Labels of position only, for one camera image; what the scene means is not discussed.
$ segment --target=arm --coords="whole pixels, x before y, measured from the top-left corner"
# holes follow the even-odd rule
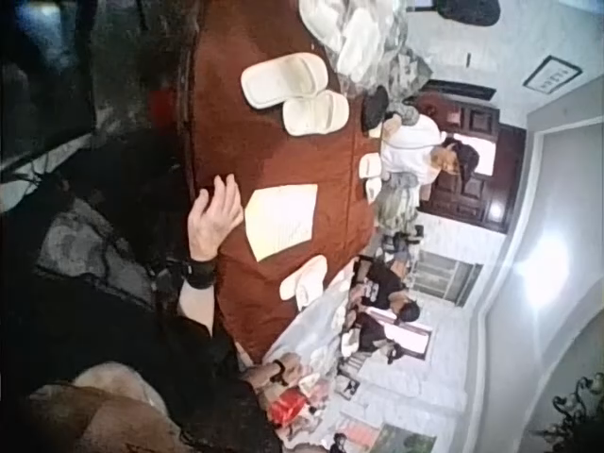
[[[297,382],[301,378],[302,367],[300,365],[300,356],[293,352],[283,354],[279,360],[284,367],[283,379],[288,384]],[[281,372],[281,367],[277,361],[265,363],[254,368],[250,368],[242,375],[242,379],[248,382],[254,390],[259,390],[271,382],[271,378]]]
[[[178,298],[178,311],[212,333],[214,327],[214,285],[205,290],[197,290],[186,280],[182,284]]]
[[[183,316],[208,328],[214,325],[213,262],[218,247],[243,221],[243,207],[235,177],[214,179],[214,197],[203,189],[193,203],[187,219],[192,272],[182,285],[178,308]]]

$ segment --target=black wristband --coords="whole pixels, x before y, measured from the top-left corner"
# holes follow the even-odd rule
[[[216,282],[216,259],[209,261],[188,260],[183,274],[187,283],[196,290],[206,290]]]
[[[283,378],[283,373],[285,373],[285,365],[281,361],[273,361],[273,363],[279,367],[279,372],[276,375],[271,376],[270,381],[273,383],[281,384],[284,387],[290,385]]]

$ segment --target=table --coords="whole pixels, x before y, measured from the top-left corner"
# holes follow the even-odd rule
[[[192,197],[215,175],[229,173],[240,184],[244,206],[257,189],[318,184],[309,242],[256,262],[240,226],[220,250],[220,314],[235,341],[260,361],[297,314],[293,300],[279,298],[283,278],[323,254],[327,285],[369,242],[373,213],[358,167],[364,154],[378,151],[378,143],[362,136],[360,100],[351,103],[343,130],[298,138],[284,130],[281,106],[254,110],[245,102],[240,76],[252,64],[300,51],[327,62],[300,21],[296,1],[207,1],[198,17],[196,48],[181,61],[178,94]],[[329,87],[338,90],[331,70]]]

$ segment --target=bag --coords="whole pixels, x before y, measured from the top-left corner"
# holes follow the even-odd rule
[[[495,25],[501,16],[499,0],[439,0],[436,10],[445,19],[467,25]]]

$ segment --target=black cap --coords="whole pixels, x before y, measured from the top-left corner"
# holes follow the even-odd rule
[[[460,165],[461,183],[465,186],[476,171],[476,167],[478,167],[480,154],[469,144],[462,143],[452,137],[447,137],[441,146],[447,148],[450,144],[453,144],[450,148],[451,151],[457,155],[457,162]]]
[[[412,323],[413,321],[417,321],[420,313],[419,305],[414,300],[410,300],[406,303],[401,309],[398,317],[396,318],[396,323]]]

